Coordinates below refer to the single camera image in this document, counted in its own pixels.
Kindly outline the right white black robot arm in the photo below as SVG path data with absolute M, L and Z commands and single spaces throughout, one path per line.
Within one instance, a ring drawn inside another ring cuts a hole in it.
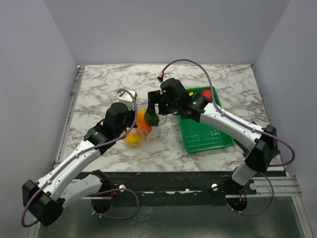
M 162 82 L 159 90 L 148 92 L 146 122 L 156 126 L 158 116 L 168 114 L 215 127 L 249 150 L 245 161 L 234 170 L 227 182 L 231 193 L 240 193 L 254 175 L 266 172 L 272 159 L 278 154 L 274 126 L 261 127 L 247 122 L 219 107 L 214 98 L 209 99 L 197 93 L 190 95 L 175 78 Z

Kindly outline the yellow lemon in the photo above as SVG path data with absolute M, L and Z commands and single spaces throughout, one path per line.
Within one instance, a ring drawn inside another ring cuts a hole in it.
M 126 136 L 126 143 L 129 146 L 138 147 L 141 145 L 142 142 L 143 142 L 143 139 L 142 139 L 141 135 L 138 133 L 128 134 Z

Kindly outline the orange fruit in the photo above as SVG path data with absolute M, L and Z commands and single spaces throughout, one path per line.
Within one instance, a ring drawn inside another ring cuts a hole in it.
M 146 110 L 141 110 L 140 112 L 138 112 L 138 117 L 137 117 L 138 128 L 142 129 L 141 130 L 142 133 L 145 133 L 145 132 L 150 133 L 152 131 L 152 127 L 149 126 L 144 120 L 145 112 Z

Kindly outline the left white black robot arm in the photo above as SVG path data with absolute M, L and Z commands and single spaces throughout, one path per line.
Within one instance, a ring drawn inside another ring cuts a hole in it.
M 112 103 L 105 118 L 88 130 L 61 164 L 36 182 L 26 181 L 22 186 L 21 225 L 28 228 L 41 223 L 47 227 L 73 202 L 88 195 L 102 196 L 117 191 L 111 187 L 110 178 L 100 170 L 92 171 L 78 182 L 73 180 L 134 128 L 137 114 L 136 102 Z

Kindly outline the clear zip bag teal zipper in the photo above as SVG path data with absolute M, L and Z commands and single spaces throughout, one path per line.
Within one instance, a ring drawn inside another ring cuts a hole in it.
M 160 134 L 160 127 L 167 122 L 167 116 L 159 115 L 159 122 L 157 126 L 150 126 L 145 121 L 145 112 L 147 106 L 138 106 L 137 127 L 133 128 L 129 134 L 124 138 L 124 144 L 127 147 L 137 148 L 148 144 L 151 140 L 155 139 Z

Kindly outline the dark green avocado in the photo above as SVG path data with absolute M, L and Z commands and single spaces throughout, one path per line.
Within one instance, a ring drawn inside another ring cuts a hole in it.
M 159 117 L 157 114 L 152 116 L 151 114 L 145 112 L 144 120 L 149 126 L 158 126 L 159 124 Z

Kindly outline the green plastic tray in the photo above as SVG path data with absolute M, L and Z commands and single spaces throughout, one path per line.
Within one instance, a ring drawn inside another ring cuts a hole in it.
M 178 117 L 178 120 L 187 153 L 223 149 L 235 144 L 231 136 L 210 125 L 198 123 L 181 116 Z

